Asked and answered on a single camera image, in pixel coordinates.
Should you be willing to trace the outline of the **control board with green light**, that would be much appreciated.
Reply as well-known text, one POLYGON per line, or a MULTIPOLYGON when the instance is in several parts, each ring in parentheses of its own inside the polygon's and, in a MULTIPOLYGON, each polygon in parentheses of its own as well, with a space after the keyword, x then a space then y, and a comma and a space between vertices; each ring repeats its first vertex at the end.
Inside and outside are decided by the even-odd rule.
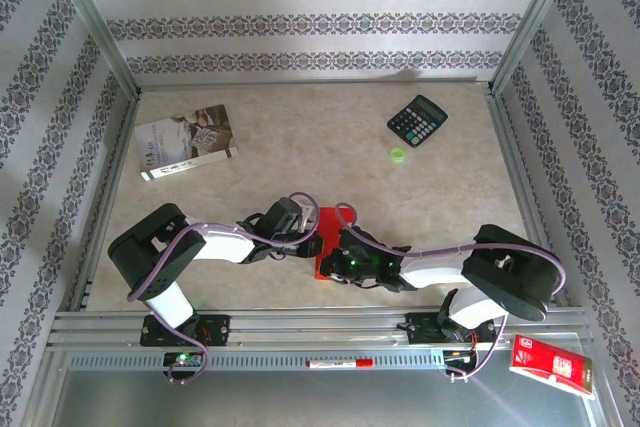
POLYGON ((199 368, 203 355, 200 352, 167 352, 164 354, 165 368, 199 368))

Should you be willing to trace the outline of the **aluminium frame post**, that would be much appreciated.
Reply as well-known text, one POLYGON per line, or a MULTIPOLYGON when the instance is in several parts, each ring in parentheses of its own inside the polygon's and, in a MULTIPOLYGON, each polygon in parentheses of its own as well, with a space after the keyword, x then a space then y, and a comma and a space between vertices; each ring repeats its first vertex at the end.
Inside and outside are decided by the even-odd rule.
POLYGON ((513 38, 489 81, 489 91, 492 96, 497 97, 504 91, 531 39, 539 29, 553 3, 554 0, 531 0, 529 2, 513 38))
POLYGON ((94 0, 72 0, 72 2, 128 98, 137 99, 140 88, 94 0))

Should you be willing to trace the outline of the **aluminium back rail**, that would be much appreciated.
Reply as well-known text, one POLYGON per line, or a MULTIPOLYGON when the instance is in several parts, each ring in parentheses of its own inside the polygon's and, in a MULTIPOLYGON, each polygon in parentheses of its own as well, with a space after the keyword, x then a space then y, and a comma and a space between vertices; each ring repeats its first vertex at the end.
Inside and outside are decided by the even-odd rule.
POLYGON ((399 78, 399 77, 379 77, 372 79, 312 79, 296 80, 289 82, 249 82, 249 83, 200 83, 200 84, 165 84, 146 85, 140 87, 141 93, 151 92, 186 92, 186 91, 209 91, 209 90, 245 90, 245 89, 267 89, 267 88, 297 88, 297 87, 324 87, 338 85, 413 85, 413 84, 467 84, 481 83, 489 84, 489 81, 479 80, 477 77, 433 77, 433 78, 399 78))

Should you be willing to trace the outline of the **black calculator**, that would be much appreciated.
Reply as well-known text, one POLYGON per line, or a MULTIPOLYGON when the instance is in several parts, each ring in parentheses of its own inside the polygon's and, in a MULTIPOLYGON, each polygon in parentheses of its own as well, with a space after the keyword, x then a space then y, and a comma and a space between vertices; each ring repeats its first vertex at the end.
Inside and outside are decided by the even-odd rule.
POLYGON ((411 148, 429 139, 448 120, 447 113, 423 95, 417 95, 387 122, 387 127, 411 148))

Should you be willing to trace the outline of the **grey metal sheet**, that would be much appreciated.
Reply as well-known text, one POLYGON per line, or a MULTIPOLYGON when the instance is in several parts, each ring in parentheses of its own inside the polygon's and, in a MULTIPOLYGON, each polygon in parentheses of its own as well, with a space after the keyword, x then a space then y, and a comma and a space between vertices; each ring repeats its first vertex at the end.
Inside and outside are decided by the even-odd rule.
POLYGON ((436 371, 73 372, 53 427, 610 427, 597 404, 492 366, 436 371))

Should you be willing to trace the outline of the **red marker pen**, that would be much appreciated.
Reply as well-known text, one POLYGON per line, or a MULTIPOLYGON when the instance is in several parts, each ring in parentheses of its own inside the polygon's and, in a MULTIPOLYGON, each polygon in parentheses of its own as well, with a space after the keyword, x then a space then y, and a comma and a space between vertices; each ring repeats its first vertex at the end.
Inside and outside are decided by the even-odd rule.
POLYGON ((374 360, 370 358, 351 359, 310 359, 306 361, 309 369, 368 369, 374 367, 374 360))

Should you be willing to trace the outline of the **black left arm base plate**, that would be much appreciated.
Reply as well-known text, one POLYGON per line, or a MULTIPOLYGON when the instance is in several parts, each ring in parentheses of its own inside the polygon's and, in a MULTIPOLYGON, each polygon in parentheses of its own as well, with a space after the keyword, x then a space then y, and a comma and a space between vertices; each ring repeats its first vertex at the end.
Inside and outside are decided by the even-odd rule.
MULTIPOLYGON (((207 347, 227 345, 230 317, 227 315, 194 314, 176 330, 207 347)), ((188 342, 170 333, 153 316, 147 315, 142 324, 140 345, 143 347, 182 347, 188 342)))

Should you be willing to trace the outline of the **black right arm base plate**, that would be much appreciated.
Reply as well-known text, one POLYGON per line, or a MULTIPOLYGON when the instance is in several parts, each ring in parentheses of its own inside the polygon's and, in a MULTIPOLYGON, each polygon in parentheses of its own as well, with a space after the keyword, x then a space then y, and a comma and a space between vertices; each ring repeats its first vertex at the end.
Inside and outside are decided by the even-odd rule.
POLYGON ((405 315, 405 322, 397 327, 407 333, 411 345, 469 343, 473 340, 490 343, 497 337, 497 330, 492 321, 469 329, 444 314, 435 312, 409 312, 405 315))

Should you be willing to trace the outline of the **red square paper sheet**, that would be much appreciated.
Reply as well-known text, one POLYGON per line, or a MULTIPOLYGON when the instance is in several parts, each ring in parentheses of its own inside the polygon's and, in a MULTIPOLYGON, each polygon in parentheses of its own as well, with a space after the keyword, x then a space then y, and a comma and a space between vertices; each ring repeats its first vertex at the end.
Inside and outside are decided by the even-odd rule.
POLYGON ((315 259, 314 278, 316 280, 327 280, 327 277, 321 273, 321 263, 334 249, 339 247, 339 231, 342 228, 343 224, 336 214, 335 207, 320 208, 320 223, 317 233, 323 240, 323 249, 315 259))

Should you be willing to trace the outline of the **red paper carton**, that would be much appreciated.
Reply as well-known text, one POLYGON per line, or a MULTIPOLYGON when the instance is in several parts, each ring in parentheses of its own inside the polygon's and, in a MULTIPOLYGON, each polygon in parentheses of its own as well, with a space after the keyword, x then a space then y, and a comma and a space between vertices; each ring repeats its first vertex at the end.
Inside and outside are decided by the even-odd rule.
POLYGON ((567 393, 594 400, 593 360, 516 334, 509 370, 567 393))

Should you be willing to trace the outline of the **book with photo cover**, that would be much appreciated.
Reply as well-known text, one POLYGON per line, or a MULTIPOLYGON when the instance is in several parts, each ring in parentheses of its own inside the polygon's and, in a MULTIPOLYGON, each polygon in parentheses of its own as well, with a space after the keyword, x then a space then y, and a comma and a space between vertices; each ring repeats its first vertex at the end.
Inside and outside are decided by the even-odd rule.
POLYGON ((134 139, 145 181, 238 155, 226 107, 218 104, 136 126, 134 139))

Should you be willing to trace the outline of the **aluminium side rail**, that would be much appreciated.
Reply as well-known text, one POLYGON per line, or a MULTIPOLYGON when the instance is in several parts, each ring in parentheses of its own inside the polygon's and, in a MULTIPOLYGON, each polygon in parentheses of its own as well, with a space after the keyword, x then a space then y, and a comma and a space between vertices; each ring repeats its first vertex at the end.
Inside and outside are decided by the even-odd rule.
POLYGON ((507 112, 504 110, 501 99, 496 98, 490 89, 487 90, 485 98, 525 232, 531 242, 552 251, 507 112))
POLYGON ((85 235, 85 244, 80 254, 80 264, 63 304, 63 311, 77 312, 82 310, 87 286, 93 282, 124 168, 127 149, 134 130, 141 95, 141 90, 138 90, 127 105, 115 137, 115 143, 103 165, 101 183, 94 197, 95 206, 92 217, 89 219, 89 229, 85 235))

